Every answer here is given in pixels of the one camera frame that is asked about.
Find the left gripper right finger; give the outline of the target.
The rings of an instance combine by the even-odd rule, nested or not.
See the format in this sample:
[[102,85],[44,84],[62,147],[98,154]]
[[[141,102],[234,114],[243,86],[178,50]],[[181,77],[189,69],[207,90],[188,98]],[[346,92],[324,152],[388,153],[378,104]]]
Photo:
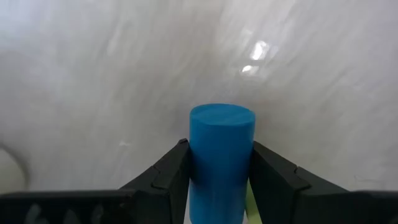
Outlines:
[[249,181],[263,224],[293,224],[301,192],[347,192],[256,141],[249,166]]

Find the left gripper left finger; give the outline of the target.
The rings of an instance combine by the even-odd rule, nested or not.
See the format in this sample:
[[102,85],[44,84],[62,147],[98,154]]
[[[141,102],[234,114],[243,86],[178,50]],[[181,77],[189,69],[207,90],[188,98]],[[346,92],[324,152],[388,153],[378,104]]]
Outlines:
[[122,186],[133,190],[124,204],[133,224],[183,224],[191,172],[187,139],[178,143],[154,165]]

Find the small green block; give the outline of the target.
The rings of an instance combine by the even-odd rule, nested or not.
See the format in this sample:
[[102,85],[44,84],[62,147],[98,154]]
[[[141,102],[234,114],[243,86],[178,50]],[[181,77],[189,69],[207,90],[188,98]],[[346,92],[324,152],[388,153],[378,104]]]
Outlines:
[[248,181],[247,184],[245,210],[246,210],[247,224],[262,224],[262,220],[259,214],[259,210],[257,208],[256,200],[254,198],[250,181]]

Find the blue cylinder block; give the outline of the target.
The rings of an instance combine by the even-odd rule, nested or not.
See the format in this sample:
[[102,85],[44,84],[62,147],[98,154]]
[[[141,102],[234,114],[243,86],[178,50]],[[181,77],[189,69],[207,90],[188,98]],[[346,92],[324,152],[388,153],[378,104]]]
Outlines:
[[211,103],[190,112],[192,224],[242,224],[256,115]]

